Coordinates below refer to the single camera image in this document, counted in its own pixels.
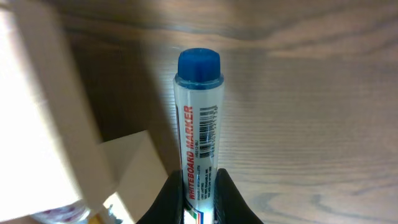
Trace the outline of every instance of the marker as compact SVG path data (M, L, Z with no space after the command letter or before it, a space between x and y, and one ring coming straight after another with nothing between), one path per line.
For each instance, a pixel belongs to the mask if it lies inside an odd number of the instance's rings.
M224 97L220 55L210 49L183 51L174 78L174 97L185 194L184 223L213 224Z

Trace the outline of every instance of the blue cap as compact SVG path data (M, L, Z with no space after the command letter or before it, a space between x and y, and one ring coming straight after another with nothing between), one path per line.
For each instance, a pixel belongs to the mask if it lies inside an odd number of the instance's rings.
M192 83L217 80L221 76L220 55L203 48L184 50L178 58L177 76Z

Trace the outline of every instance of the wooden table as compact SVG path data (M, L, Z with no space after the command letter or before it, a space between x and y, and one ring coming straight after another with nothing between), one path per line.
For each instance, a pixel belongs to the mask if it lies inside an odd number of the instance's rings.
M220 161L264 223L398 223L398 2L51 0L105 141L179 168L179 53L221 54Z

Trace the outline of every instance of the wood grain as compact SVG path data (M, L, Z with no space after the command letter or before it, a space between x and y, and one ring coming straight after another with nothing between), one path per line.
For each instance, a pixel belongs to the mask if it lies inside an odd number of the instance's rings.
M61 1L105 140L148 129L178 169L179 53L226 78L220 167L264 223L398 223L397 1Z

